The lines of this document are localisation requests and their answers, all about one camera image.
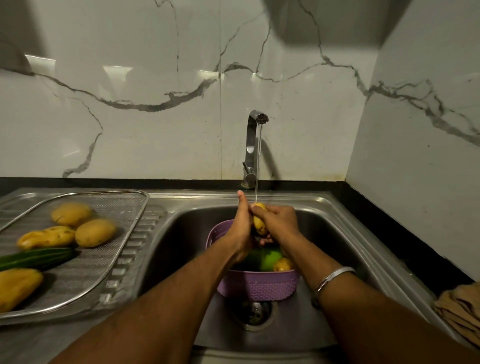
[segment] bracelet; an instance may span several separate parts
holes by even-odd
[[[342,273],[345,273],[345,272],[355,273],[355,270],[352,267],[342,267],[342,268],[339,268],[339,269],[335,270],[333,273],[326,276],[324,279],[322,279],[320,281],[317,288],[315,288],[315,290],[313,291],[313,294],[312,294],[312,306],[313,307],[320,309],[320,306],[318,305],[318,302],[317,302],[317,297],[318,297],[318,294],[320,293],[320,291],[322,290],[322,288],[325,287],[325,285],[328,282],[330,282],[333,278],[335,278],[336,276],[338,276]]]

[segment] purple colander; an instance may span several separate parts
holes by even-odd
[[[233,220],[215,225],[208,234],[206,248],[224,236]],[[280,301],[297,289],[300,274],[295,270],[287,272],[248,272],[230,269],[220,281],[217,291],[225,297],[237,297],[249,301]]]

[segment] cucumber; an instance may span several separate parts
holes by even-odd
[[[75,258],[73,248],[44,248],[0,256],[0,271],[12,268],[47,270]]]

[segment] faucet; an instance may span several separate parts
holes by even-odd
[[[255,188],[257,182],[256,165],[253,159],[255,154],[255,137],[257,135],[257,124],[265,124],[268,116],[258,110],[252,110],[248,116],[247,122],[247,149],[245,151],[245,161],[243,163],[243,182],[244,188]]]

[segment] hand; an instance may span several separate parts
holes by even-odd
[[[261,218],[267,227],[269,236],[275,238],[280,245],[282,245],[287,239],[301,236],[297,223],[297,215],[295,209],[291,206],[269,206],[265,205],[267,210],[261,207],[251,205],[252,213]],[[262,239],[260,244],[263,245],[270,241]]]
[[[237,214],[232,226],[224,236],[228,243],[233,244],[237,249],[233,261],[234,264],[241,262],[253,246],[253,239],[250,234],[252,230],[252,216],[248,209],[247,197],[242,191],[237,191],[237,196],[239,197]]]

